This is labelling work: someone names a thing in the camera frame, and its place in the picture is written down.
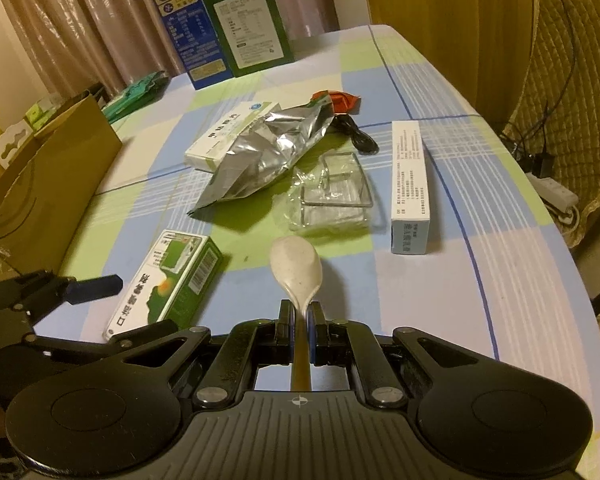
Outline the white plastic spoon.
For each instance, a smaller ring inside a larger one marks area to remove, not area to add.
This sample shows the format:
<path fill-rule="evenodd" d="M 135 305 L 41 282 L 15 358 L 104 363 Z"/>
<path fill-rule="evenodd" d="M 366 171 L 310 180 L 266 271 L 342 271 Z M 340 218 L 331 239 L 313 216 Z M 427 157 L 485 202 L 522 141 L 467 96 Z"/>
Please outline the white plastic spoon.
<path fill-rule="evenodd" d="M 301 236 L 291 235 L 274 240 L 270 250 L 270 267 L 276 282 L 294 305 L 291 390 L 310 391 L 310 346 L 306 314 L 323 283 L 321 259 L 310 242 Z"/>

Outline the wire rack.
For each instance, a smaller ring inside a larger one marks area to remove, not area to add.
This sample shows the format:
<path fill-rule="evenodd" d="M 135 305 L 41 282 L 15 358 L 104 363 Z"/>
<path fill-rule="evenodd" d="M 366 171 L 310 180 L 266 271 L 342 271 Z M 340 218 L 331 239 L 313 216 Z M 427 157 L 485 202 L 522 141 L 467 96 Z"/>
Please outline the wire rack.
<path fill-rule="evenodd" d="M 310 171 L 294 168 L 284 215 L 292 232 L 346 232 L 368 226 L 373 206 L 358 154 L 327 152 Z"/>

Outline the long white medicine box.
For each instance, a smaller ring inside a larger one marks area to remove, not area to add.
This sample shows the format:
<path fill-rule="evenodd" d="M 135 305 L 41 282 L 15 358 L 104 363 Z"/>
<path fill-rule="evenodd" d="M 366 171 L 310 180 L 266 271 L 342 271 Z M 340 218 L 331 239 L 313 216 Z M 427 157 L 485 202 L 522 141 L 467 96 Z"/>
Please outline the long white medicine box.
<path fill-rule="evenodd" d="M 391 251 L 423 255 L 430 226 L 426 158 L 419 123 L 392 123 Z"/>

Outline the green white medicine box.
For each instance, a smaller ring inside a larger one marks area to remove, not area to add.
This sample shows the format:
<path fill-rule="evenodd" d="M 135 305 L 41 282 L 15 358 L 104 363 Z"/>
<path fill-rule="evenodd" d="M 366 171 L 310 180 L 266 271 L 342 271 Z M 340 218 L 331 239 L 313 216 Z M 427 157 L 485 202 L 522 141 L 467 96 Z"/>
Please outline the green white medicine box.
<path fill-rule="evenodd" d="M 191 326 L 222 260 L 222 252 L 207 235 L 162 231 L 126 286 L 102 336 L 110 340 L 164 320 L 179 328 Z"/>

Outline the brown cardboard box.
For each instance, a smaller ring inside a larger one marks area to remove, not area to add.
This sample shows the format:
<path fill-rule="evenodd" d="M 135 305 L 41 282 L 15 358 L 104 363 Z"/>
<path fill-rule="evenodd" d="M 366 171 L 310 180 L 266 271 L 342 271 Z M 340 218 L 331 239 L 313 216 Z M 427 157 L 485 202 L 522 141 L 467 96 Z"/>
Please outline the brown cardboard box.
<path fill-rule="evenodd" d="M 122 148 L 92 96 L 47 124 L 0 177 L 0 281 L 57 272 Z"/>

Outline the checked tablecloth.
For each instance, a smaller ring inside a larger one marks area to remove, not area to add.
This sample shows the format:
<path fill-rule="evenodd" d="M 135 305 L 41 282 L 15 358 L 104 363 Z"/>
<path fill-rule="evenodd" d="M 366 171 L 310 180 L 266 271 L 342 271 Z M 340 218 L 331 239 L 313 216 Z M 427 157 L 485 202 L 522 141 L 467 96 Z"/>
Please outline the checked tablecloth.
<path fill-rule="evenodd" d="M 600 479 L 600 333 L 562 234 L 486 121 L 388 26 L 300 40 L 293 63 L 163 97 L 114 125 L 123 148 L 84 214 L 62 270 L 130 280 L 165 230 L 207 235 L 224 266 L 197 320 L 217 333 L 269 318 L 284 296 L 279 238 L 309 237 L 330 318 L 388 334 L 414 326 L 562 382 L 588 402 L 594 434 L 579 471 Z M 210 177 L 187 149 L 245 102 L 280 108 L 314 93 L 360 100 L 377 143 L 358 154 L 329 133 L 276 182 L 199 205 Z"/>

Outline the silver foil bag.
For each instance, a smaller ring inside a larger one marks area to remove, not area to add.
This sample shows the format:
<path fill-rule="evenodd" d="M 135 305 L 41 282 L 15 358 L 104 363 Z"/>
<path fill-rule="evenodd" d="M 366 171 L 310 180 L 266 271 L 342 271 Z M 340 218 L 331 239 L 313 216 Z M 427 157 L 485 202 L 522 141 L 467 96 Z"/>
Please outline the silver foil bag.
<path fill-rule="evenodd" d="M 188 214 L 248 197 L 274 182 L 324 138 L 334 116 L 332 100 L 324 96 L 257 119 L 237 137 L 215 172 L 197 170 L 206 186 Z"/>

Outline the white green flat box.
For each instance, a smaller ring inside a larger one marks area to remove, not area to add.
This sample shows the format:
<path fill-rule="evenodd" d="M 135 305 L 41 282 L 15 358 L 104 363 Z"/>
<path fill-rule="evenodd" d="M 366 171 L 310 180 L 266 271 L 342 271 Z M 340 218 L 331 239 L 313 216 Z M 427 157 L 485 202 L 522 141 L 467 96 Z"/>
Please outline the white green flat box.
<path fill-rule="evenodd" d="M 257 119 L 282 108 L 272 101 L 240 102 L 209 127 L 185 151 L 184 162 L 192 168 L 215 172 L 237 137 Z"/>

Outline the beige curtain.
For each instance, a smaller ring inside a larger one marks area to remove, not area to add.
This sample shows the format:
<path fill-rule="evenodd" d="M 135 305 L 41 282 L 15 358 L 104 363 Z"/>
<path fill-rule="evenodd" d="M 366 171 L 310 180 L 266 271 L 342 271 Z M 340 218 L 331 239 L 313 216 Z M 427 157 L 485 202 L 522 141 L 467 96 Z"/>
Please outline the beige curtain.
<path fill-rule="evenodd" d="M 45 87 L 72 96 L 100 82 L 114 96 L 183 66 L 151 0 L 1 0 Z M 338 29 L 334 0 L 276 0 L 289 38 Z"/>

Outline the white power strip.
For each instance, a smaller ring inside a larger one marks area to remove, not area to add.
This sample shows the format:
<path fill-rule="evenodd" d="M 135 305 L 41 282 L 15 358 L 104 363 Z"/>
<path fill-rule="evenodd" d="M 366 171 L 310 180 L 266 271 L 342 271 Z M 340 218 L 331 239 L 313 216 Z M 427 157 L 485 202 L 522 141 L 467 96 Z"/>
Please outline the white power strip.
<path fill-rule="evenodd" d="M 577 206 L 579 197 L 553 178 L 539 178 L 534 174 L 527 174 L 527 178 L 541 200 L 562 214 Z"/>

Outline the black power adapter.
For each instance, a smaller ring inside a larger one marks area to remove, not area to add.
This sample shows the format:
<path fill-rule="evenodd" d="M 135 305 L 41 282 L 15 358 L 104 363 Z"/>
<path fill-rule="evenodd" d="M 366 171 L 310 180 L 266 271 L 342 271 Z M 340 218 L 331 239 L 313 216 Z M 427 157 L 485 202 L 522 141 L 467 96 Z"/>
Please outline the black power adapter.
<path fill-rule="evenodd" d="M 553 174 L 554 161 L 555 156 L 550 153 L 534 154 L 531 173 L 539 179 L 549 178 Z"/>

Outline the green carton box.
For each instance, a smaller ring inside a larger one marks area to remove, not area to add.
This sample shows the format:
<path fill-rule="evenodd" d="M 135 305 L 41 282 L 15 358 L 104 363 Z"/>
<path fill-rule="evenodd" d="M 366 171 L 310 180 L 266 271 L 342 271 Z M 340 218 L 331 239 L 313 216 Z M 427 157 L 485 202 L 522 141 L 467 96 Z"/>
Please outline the green carton box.
<path fill-rule="evenodd" d="M 276 0 L 202 1 L 234 77 L 294 62 Z"/>

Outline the blue milk carton box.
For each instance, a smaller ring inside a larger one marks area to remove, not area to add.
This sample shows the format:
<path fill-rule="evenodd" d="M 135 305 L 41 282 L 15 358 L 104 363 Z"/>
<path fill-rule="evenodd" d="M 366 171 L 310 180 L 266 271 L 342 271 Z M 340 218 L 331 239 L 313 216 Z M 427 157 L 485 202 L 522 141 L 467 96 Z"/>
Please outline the blue milk carton box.
<path fill-rule="evenodd" d="M 233 77 L 204 0 L 152 0 L 196 90 Z"/>

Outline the quilted olive chair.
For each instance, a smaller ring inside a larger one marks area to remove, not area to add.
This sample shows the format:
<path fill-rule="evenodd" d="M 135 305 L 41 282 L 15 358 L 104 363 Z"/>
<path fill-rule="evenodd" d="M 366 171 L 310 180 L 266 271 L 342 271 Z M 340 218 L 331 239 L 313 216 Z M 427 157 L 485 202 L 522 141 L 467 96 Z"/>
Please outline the quilted olive chair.
<path fill-rule="evenodd" d="M 539 0 L 532 52 L 504 142 L 524 169 L 555 156 L 552 178 L 579 197 L 577 247 L 600 215 L 600 0 Z"/>

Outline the yellow curtain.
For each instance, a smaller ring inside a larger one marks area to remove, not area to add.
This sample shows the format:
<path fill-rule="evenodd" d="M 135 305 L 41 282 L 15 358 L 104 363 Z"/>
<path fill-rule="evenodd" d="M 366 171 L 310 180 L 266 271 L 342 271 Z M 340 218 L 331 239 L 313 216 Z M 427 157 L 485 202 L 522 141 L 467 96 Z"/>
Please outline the yellow curtain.
<path fill-rule="evenodd" d="M 486 121 L 513 114 L 529 64 L 534 0 L 367 0 Z"/>

